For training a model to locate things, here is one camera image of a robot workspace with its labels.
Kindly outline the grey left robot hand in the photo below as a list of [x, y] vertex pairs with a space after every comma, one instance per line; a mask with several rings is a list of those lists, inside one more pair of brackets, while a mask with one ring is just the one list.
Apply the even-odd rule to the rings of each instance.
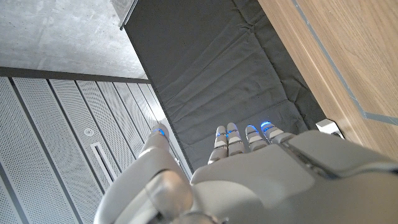
[[396, 223], [397, 162], [332, 134], [294, 135], [270, 122], [216, 130], [191, 178], [153, 127], [113, 182], [95, 223]]

